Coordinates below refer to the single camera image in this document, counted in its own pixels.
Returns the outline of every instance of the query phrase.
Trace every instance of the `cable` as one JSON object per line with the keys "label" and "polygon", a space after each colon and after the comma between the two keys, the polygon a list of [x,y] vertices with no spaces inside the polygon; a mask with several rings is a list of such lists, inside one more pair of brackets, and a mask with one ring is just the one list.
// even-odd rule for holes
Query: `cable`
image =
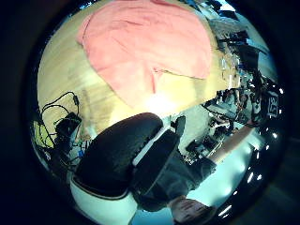
{"label": "cable", "polygon": [[57,133],[52,133],[52,134],[48,134],[47,137],[45,138],[45,143],[47,142],[48,138],[51,138],[52,135],[56,135]]}
{"label": "cable", "polygon": [[69,160],[68,163],[71,163],[72,161],[74,161],[74,160],[77,159],[77,158],[79,158],[79,157],[75,157],[75,158]]}
{"label": "cable", "polygon": [[47,137],[46,137],[46,139],[44,140],[43,139],[43,137],[42,137],[42,135],[41,135],[41,129],[40,129],[40,127],[41,127],[42,125],[38,125],[38,132],[39,132],[39,137],[40,137],[40,140],[41,140],[41,142],[46,146],[46,147],[48,147],[48,148],[51,148],[47,143],[46,143],[46,139],[47,139]]}
{"label": "cable", "polygon": [[51,108],[51,107],[60,107],[60,108],[64,109],[64,110],[67,112],[67,114],[69,114],[69,112],[68,112],[68,110],[66,109],[66,107],[64,107],[64,106],[62,106],[62,105],[50,105],[50,106],[47,106],[46,108],[43,108],[43,110],[42,110],[42,112],[41,112],[41,116],[42,116],[42,114],[45,113],[46,110],[48,110],[48,109]]}
{"label": "cable", "polygon": [[42,111],[44,111],[44,108],[47,107],[47,106],[50,106],[50,105],[53,105],[56,101],[60,100],[62,97],[66,96],[67,94],[72,94],[73,97],[76,97],[75,93],[72,92],[72,91],[68,91],[66,92],[65,94],[63,94],[62,96],[58,97],[56,100],[50,102],[50,103],[47,103],[46,105],[44,105]]}
{"label": "cable", "polygon": [[74,165],[67,165],[66,162],[65,162],[63,159],[61,159],[60,157],[59,157],[59,160],[63,163],[63,165],[66,167],[66,169],[67,169],[68,171],[71,171],[71,172],[74,172],[74,173],[75,173],[75,171],[72,170],[72,169],[69,167],[69,166],[74,166]]}
{"label": "cable", "polygon": [[73,118],[60,118],[60,119],[54,121],[53,124],[56,125],[56,124],[57,124],[59,121],[61,121],[61,120],[70,120],[70,121],[75,121],[75,122],[81,123],[80,120],[73,119]]}
{"label": "cable", "polygon": [[74,95],[73,96],[73,101],[74,101],[74,104],[77,106],[76,116],[78,116],[78,114],[79,114],[79,100],[78,100],[78,97]]}

